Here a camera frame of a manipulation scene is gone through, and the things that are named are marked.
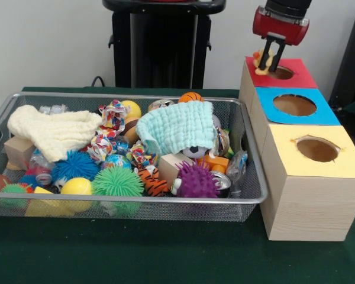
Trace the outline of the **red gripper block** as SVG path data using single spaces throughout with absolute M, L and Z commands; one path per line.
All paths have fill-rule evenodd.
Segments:
M 298 46 L 304 39 L 309 28 L 309 19 L 293 19 L 278 15 L 268 11 L 265 7 L 259 6 L 256 9 L 253 20 L 253 33 L 266 38 L 268 35 L 281 38 L 273 38 L 273 42 L 277 43 L 279 48 L 273 57 L 271 64 L 271 72 L 275 72 L 280 62 L 281 56 L 286 44 Z M 266 45 L 263 49 L 259 69 L 265 70 L 267 60 L 269 59 L 269 51 L 272 38 L 266 38 Z

